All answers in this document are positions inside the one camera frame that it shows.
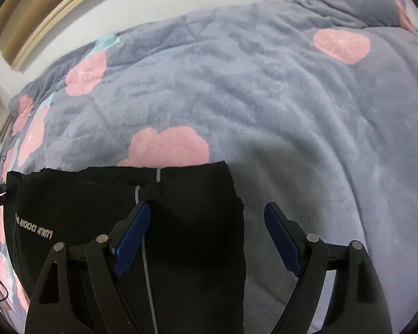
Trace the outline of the black hooded jacket grey piping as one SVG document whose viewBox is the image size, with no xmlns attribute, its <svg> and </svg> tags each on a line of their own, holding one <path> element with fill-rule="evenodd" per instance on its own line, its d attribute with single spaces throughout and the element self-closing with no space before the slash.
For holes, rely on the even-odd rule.
<svg viewBox="0 0 418 334">
<path fill-rule="evenodd" d="M 29 333 L 242 333 L 244 205 L 224 162 L 6 177 Z"/>
</svg>

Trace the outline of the grey blanket pink flowers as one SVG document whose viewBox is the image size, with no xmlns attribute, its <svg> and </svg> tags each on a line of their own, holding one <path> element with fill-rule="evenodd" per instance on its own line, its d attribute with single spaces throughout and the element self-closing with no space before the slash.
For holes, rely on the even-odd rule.
<svg viewBox="0 0 418 334">
<path fill-rule="evenodd" d="M 0 184 L 224 162 L 244 205 L 242 333 L 274 333 L 297 283 L 269 202 L 327 244 L 360 241 L 391 333 L 418 333 L 418 31 L 404 0 L 265 1 L 135 26 L 60 57 L 9 110 Z M 0 333 L 27 333 L 4 206 Z"/>
</svg>

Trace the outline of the wooden bed frame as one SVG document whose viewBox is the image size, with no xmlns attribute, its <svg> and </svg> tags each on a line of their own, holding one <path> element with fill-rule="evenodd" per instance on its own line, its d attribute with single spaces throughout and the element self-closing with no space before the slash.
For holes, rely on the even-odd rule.
<svg viewBox="0 0 418 334">
<path fill-rule="evenodd" d="M 9 37 L 0 42 L 0 52 L 11 70 L 21 69 L 42 38 L 85 0 L 31 0 Z M 22 0 L 0 0 L 0 40 L 6 25 Z"/>
</svg>

